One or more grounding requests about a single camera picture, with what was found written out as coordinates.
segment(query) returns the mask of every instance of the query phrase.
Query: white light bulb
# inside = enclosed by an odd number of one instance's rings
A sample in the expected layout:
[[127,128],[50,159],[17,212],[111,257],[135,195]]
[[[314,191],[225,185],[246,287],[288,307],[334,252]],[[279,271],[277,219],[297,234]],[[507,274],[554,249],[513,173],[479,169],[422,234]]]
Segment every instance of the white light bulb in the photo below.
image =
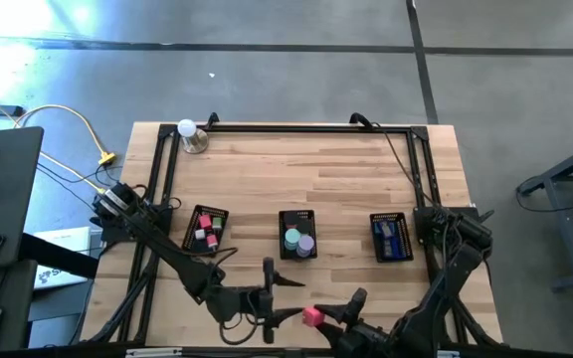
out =
[[196,123],[191,119],[183,119],[178,122],[178,132],[184,137],[191,137],[196,134]]

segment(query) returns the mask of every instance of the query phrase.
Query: yellow cable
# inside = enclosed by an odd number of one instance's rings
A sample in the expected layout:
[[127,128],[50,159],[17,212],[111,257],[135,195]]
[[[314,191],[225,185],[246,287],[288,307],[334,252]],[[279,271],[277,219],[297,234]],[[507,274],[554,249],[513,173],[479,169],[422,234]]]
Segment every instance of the yellow cable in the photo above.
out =
[[[82,116],[80,115],[78,112],[76,112],[75,110],[65,107],[63,105],[57,105],[57,104],[48,104],[48,105],[42,105],[40,107],[37,107],[35,109],[32,109],[30,111],[28,111],[27,113],[25,113],[24,115],[22,115],[21,117],[19,117],[17,120],[15,120],[12,116],[10,116],[10,114],[8,114],[1,106],[0,106],[0,111],[7,116],[10,120],[12,120],[15,123],[15,127],[21,127],[22,125],[19,124],[19,122],[21,122],[21,120],[23,118],[27,118],[29,114],[35,113],[40,109],[43,108],[48,108],[48,107],[54,107],[54,108],[61,108],[61,109],[65,109],[68,110],[70,112],[72,112],[74,115],[77,115],[80,119],[82,119],[85,123],[86,126],[88,127],[88,129],[90,130],[90,133],[93,135],[93,138],[95,139],[95,143],[96,146],[98,147],[98,150],[100,150],[101,152],[101,157],[103,156],[103,154],[105,153],[102,149],[100,144],[98,143],[98,140],[96,139],[96,135],[94,134],[94,132],[92,131],[92,128],[90,127],[90,124],[88,123],[88,121]],[[84,178],[83,175],[79,174],[76,170],[72,169],[71,167],[67,166],[66,164],[61,163],[60,161],[58,161],[57,159],[51,157],[50,155],[44,153],[43,151],[41,152],[41,156],[43,156],[44,158],[50,160],[51,162],[59,165],[60,167],[68,170],[69,172],[71,172],[72,174],[74,174],[76,177],[78,177],[79,179],[82,179],[83,181],[85,181],[86,183],[88,183],[88,185],[90,185],[91,187],[93,187],[95,190],[97,190],[99,193],[103,193],[104,190],[102,188],[100,188],[99,186],[97,186],[95,183],[93,183],[92,181]]]
[[95,141],[96,144],[96,148],[98,148],[98,151],[100,152],[100,156],[101,158],[105,157],[107,155],[107,153],[103,150],[102,146],[100,145],[100,142],[98,141],[98,138],[96,137],[96,133],[93,131],[92,127],[90,126],[90,123],[88,122],[88,120],[79,112],[75,111],[74,109],[70,108],[70,107],[66,107],[64,105],[59,105],[59,104],[46,104],[46,105],[42,105],[36,108],[33,108],[29,111],[27,111],[26,113],[24,113],[24,115],[20,116],[19,118],[17,118],[17,120],[15,120],[15,123],[18,126],[24,126],[23,124],[23,120],[29,118],[32,114],[40,111],[41,109],[45,109],[45,108],[59,108],[59,109],[64,109],[67,110],[68,112],[74,114],[75,116],[77,116],[78,118],[80,118],[85,124],[86,127],[88,128],[88,131],[90,132],[90,135],[92,136],[92,139]]

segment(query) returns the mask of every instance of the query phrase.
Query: purple cylinder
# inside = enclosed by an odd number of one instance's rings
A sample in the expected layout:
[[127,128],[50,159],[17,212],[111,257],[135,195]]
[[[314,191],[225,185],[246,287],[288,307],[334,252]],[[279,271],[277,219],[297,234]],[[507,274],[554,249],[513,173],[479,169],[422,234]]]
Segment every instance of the purple cylinder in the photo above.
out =
[[295,249],[295,251],[299,257],[306,258],[310,255],[314,246],[315,241],[311,236],[302,235],[301,238],[299,238],[299,242],[297,242],[297,249]]

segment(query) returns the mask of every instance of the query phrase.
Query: pink cube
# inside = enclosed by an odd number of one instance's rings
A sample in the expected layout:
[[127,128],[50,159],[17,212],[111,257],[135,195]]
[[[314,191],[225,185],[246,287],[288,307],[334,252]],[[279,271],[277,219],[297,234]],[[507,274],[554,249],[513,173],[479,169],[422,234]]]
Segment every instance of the pink cube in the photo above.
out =
[[208,235],[207,236],[207,246],[209,248],[215,248],[218,246],[218,239],[216,239],[215,235]]
[[201,215],[198,218],[198,221],[200,222],[200,227],[202,229],[211,229],[211,218],[209,217],[209,215],[207,214]]
[[324,314],[314,307],[307,307],[302,311],[302,323],[309,327],[316,327],[324,321]]

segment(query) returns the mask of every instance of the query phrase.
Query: white paper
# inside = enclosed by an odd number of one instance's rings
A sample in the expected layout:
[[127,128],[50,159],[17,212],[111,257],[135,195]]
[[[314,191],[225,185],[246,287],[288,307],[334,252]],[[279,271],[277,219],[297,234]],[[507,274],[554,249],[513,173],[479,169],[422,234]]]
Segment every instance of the white paper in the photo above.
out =
[[[34,236],[83,255],[90,254],[88,251],[90,249],[90,227],[41,232],[35,233]],[[87,280],[87,278],[69,272],[39,265],[35,276],[35,289],[57,287]]]

